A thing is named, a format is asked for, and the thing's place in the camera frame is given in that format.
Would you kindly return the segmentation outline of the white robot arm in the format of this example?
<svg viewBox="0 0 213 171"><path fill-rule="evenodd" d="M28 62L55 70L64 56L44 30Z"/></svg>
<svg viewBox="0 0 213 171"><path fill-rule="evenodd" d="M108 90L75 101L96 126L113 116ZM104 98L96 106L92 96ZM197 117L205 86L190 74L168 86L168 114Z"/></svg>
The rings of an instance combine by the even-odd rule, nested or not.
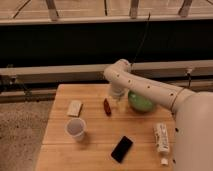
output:
<svg viewBox="0 0 213 171"><path fill-rule="evenodd" d="M126 59L106 67L104 77L112 97L121 97L127 88L172 112L173 171L213 171L213 92L194 92L133 75Z"/></svg>

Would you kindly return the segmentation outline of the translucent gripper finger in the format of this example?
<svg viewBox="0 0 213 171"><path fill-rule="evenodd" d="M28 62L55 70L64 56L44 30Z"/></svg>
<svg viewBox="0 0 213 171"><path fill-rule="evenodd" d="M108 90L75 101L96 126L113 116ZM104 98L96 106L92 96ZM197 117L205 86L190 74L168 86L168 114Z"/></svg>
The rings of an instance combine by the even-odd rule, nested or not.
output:
<svg viewBox="0 0 213 171"><path fill-rule="evenodd" d="M115 103L116 103L116 106L117 106L117 107L120 107L120 102L121 102L120 99L115 99Z"/></svg>

